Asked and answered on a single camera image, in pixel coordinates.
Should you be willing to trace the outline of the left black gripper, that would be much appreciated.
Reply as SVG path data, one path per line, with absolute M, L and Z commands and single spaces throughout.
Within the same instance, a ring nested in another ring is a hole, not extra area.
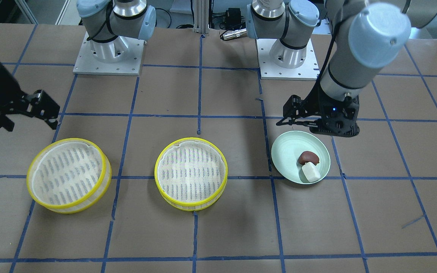
M 346 96 L 342 100 L 330 98 L 319 85 L 314 85 L 305 99 L 291 95 L 283 106 L 283 118 L 276 126 L 305 126 L 319 135 L 355 137 L 359 97 Z

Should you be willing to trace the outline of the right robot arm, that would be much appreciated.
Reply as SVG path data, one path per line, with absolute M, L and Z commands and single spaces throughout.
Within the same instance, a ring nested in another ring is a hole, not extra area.
M 149 40 L 156 25 L 156 10 L 145 0 L 78 0 L 76 7 L 98 61 L 118 60 L 126 51 L 124 37 Z M 0 62 L 0 128 L 11 132 L 14 122 L 8 116 L 24 115 L 56 129 L 59 112 L 47 92 L 25 93 Z

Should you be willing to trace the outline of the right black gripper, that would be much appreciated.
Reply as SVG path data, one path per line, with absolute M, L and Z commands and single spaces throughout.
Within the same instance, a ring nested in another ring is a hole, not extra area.
M 0 62 L 0 129 L 12 132 L 14 122 L 8 116 L 24 115 L 41 119 L 56 130 L 59 111 L 60 106 L 46 91 L 23 92 L 14 76 Z

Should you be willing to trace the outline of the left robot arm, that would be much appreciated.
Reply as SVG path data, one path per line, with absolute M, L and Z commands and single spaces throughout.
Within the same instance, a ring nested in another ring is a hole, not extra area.
M 437 0 L 325 0 L 332 24 L 329 49 L 312 90 L 292 95 L 277 126 L 309 127 L 312 133 L 351 138 L 359 134 L 359 94 L 398 55 L 413 27 L 437 27 Z M 276 64 L 285 53 L 304 52 L 319 22 L 308 0 L 253 0 L 247 35 L 275 39 Z

